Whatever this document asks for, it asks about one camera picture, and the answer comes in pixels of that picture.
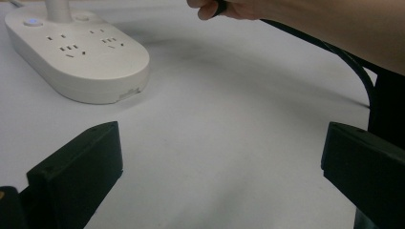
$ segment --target white table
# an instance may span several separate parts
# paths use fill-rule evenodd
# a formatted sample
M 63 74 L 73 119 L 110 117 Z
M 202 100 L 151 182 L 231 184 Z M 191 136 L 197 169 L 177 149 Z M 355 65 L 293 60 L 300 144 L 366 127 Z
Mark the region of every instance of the white table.
M 200 21 L 185 0 L 71 5 L 144 45 L 150 82 L 112 105 L 63 97 L 13 50 L 0 3 L 0 185 L 22 191 L 34 165 L 117 120 L 124 174 L 86 228 L 352 228 L 320 163 L 329 122 L 366 128 L 368 100 L 337 56 L 260 21 Z

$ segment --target electrical outlet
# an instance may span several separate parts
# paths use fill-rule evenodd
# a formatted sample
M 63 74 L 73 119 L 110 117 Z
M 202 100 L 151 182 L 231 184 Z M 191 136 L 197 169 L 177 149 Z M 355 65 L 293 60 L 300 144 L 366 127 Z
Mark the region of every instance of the electrical outlet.
M 62 17 L 45 6 L 27 6 L 5 21 L 16 51 L 72 100 L 115 103 L 147 84 L 148 51 L 92 12 L 68 9 Z

